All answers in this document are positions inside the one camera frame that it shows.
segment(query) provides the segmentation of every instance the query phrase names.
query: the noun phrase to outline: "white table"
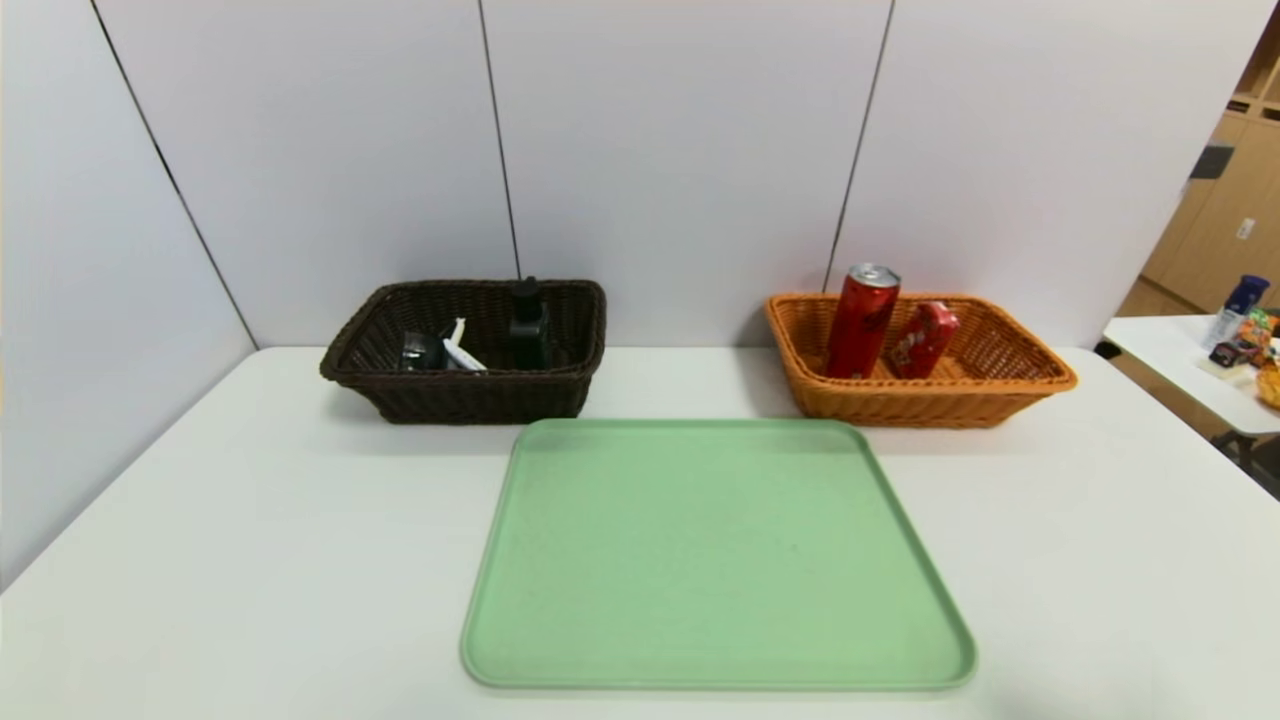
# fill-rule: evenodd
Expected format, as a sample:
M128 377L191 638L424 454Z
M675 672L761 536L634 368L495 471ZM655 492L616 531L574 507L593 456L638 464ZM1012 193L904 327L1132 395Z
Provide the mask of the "white table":
M1107 363L992 430L868 430L979 647L937 696L499 692L458 639L518 428L246 360L0 597L0 717L1280 716L1280 503ZM771 350L609 348L585 416L795 409Z
M1230 425L1234 434L1215 443L1239 442L1240 464L1249 468L1253 438L1280 433L1280 413L1258 401L1252 368L1231 383L1197 366L1208 356L1199 343L1212 322L1212 315L1116 318L1102 334Z

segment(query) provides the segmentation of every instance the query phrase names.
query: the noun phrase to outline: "wicker basket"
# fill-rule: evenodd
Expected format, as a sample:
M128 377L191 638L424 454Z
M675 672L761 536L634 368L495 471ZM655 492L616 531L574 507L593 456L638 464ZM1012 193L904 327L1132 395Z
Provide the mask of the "wicker basket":
M372 402L392 423L522 424L575 418L604 356L604 291L590 281L540 281L552 369L513 368L507 346L515 281L422 281L379 288L329 346L320 374ZM399 370L406 331L466 318L462 345L490 368Z
M805 415L855 425L989 428L1056 392L1075 387L1048 347L991 302L964 295L902 295L884 347L892 347L915 305L938 300L959 318L946 354L925 379L897 379L876 364L868 379L822 377L838 295L777 295L767 311L791 395Z

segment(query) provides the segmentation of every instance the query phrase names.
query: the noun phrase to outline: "can lid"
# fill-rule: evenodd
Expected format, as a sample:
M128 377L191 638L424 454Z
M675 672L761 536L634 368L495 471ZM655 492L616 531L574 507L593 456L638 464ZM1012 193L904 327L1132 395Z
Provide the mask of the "can lid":
M860 263L849 268L849 277L867 287L897 287L902 279L884 265Z

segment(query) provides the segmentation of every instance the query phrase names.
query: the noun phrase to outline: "soda can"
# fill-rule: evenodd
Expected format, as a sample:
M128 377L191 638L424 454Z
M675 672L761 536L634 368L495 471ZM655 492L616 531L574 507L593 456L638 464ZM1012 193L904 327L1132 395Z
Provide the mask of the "soda can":
M827 342L828 378L869 378L902 281L884 265L849 268Z
M904 379L927 378L956 334L960 319L936 300L920 302L906 322L902 336L888 351L888 363Z

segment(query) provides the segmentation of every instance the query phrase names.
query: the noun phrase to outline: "plastic tray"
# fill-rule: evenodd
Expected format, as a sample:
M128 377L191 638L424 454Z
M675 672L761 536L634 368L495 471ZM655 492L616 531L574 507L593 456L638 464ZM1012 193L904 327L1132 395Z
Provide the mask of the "plastic tray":
M977 651L867 441L833 420L544 420L462 637L488 685L941 689Z

